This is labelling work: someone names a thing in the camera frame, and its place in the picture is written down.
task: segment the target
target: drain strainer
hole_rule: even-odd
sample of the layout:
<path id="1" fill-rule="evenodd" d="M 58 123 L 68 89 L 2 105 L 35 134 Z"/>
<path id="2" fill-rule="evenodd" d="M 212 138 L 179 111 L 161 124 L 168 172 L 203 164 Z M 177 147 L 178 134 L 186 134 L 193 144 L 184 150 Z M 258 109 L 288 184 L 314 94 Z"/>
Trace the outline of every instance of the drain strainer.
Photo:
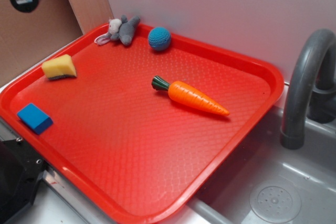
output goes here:
<path id="1" fill-rule="evenodd" d="M 250 205 L 253 212 L 262 220 L 269 223 L 285 223 L 298 215 L 301 199 L 291 185 L 268 180 L 253 189 Z"/>

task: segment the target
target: crocheted ball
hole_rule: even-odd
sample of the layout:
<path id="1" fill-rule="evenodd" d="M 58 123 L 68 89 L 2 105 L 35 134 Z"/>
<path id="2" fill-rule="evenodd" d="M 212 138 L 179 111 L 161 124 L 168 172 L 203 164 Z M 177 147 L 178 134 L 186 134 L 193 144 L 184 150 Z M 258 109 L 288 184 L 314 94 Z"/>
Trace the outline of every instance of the crocheted ball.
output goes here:
<path id="1" fill-rule="evenodd" d="M 171 39 L 170 32 L 164 27 L 155 27 L 148 35 L 148 43 L 156 51 L 167 49 Z"/>

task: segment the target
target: plastic tray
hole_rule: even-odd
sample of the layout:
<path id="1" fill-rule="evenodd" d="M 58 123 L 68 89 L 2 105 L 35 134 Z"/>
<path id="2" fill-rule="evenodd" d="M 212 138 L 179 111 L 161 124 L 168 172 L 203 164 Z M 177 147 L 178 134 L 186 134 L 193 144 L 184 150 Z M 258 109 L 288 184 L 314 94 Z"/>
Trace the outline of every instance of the plastic tray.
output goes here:
<path id="1" fill-rule="evenodd" d="M 93 41 L 102 25 L 52 56 L 69 54 L 78 77 L 49 81 L 40 65 L 0 94 L 0 116 L 107 215 L 154 223 L 178 211 L 282 93 L 272 65 L 172 35 L 148 45 L 140 25 L 130 47 Z M 184 81 L 225 106 L 200 112 L 155 91 L 152 78 Z M 54 124 L 36 135 L 17 117 L 34 103 Z"/>

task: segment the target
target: sponge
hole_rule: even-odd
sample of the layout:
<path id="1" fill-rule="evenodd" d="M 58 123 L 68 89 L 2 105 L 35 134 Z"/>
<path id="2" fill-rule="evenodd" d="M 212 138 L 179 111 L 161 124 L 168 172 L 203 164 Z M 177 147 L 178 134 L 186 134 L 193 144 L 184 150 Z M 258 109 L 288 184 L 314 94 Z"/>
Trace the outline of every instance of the sponge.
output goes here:
<path id="1" fill-rule="evenodd" d="M 32 103 L 20 110 L 17 116 L 38 135 L 53 124 L 51 118 Z"/>
<path id="2" fill-rule="evenodd" d="M 42 70 L 49 80 L 76 77 L 76 69 L 70 55 L 62 55 L 42 63 Z"/>

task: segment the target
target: orange carrot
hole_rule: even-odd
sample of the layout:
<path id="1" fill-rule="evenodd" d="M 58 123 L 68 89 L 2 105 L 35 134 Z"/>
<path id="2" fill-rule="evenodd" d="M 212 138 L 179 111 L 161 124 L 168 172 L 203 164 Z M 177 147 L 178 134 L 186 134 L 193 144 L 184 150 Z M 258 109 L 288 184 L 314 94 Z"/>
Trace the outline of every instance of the orange carrot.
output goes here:
<path id="1" fill-rule="evenodd" d="M 174 81 L 173 83 L 169 84 L 161 77 L 155 76 L 152 81 L 152 87 L 155 90 L 168 91 L 168 96 L 170 99 L 194 109 L 199 109 L 218 115 L 230 114 L 226 108 L 208 97 L 206 94 L 182 81 Z"/>

